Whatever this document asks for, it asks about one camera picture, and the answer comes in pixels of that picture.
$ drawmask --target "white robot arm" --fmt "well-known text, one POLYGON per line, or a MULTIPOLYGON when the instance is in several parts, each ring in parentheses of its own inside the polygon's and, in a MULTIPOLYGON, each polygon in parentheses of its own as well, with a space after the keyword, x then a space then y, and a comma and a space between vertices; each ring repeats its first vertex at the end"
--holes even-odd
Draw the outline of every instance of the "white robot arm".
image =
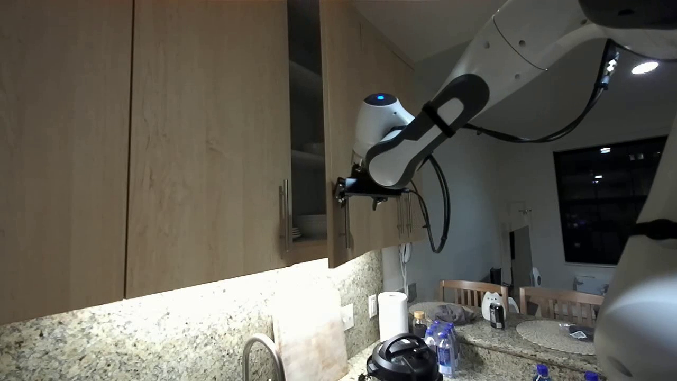
MULTIPOLYGON (((339 201, 401 195, 422 160, 460 128, 593 38, 653 59, 675 59, 677 7, 664 0, 508 0, 418 117, 391 95, 366 97, 355 167, 352 177, 339 179, 339 201)), ((611 73, 610 57, 600 86, 611 73)), ((677 378, 675 167, 677 120, 598 322, 598 360, 608 378, 677 378)))
POLYGON ((508 0, 475 36, 438 95, 418 117, 391 95, 364 99, 354 149, 360 175, 354 175, 362 185, 375 183, 371 189, 403 190, 437 147, 582 42, 611 38, 641 56, 677 57, 677 34, 671 29, 677 24, 671 13, 671 4, 661 0, 508 0))

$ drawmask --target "paper towel roll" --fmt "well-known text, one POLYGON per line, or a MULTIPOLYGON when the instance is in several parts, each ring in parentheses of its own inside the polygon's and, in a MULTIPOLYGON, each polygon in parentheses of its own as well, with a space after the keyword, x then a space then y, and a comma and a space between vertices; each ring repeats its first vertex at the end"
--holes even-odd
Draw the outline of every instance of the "paper towel roll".
POLYGON ((406 295, 380 295, 380 333, 381 340, 387 340, 401 333, 409 333, 406 295))

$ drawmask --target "black appliance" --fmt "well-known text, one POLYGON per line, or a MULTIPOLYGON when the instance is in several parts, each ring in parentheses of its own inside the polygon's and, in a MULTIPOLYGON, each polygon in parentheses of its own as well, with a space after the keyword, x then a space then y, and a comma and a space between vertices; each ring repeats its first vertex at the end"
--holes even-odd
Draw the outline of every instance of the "black appliance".
POLYGON ((375 348, 360 378, 440 381, 438 356, 422 336, 404 333, 375 348))

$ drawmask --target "ceiling light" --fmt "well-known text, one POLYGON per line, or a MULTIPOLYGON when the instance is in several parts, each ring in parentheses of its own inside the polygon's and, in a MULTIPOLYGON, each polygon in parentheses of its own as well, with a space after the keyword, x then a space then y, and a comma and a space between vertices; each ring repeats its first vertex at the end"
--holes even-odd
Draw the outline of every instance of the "ceiling light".
POLYGON ((643 77, 647 73, 654 73, 657 68, 658 68, 658 61, 643 61, 632 68, 632 74, 643 77))

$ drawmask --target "cabinet door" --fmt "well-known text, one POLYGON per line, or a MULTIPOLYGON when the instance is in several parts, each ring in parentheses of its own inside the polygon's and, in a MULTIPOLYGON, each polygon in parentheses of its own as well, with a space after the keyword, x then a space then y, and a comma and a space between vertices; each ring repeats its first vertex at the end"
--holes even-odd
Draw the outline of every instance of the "cabinet door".
POLYGON ((129 0, 0 7, 0 323, 123 296, 129 0))
MULTIPOLYGON (((323 2, 323 66, 331 183, 352 170, 352 147, 362 99, 369 93, 387 91, 398 95, 404 106, 410 106, 414 70, 344 0, 323 2)), ((403 223, 406 213, 398 204, 391 200, 373 209, 371 200, 354 196, 349 201, 354 254, 394 245, 409 237, 404 233, 406 223, 403 223)))
POLYGON ((281 266, 286 2, 137 0, 129 295, 281 266))

